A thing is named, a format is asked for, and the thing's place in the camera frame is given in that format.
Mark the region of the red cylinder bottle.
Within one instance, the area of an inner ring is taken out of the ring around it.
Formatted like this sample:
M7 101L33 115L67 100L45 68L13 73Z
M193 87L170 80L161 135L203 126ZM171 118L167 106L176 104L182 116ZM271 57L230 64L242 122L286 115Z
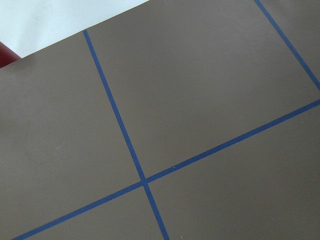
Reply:
M20 59L21 58L15 52L0 42L0 68L3 68Z

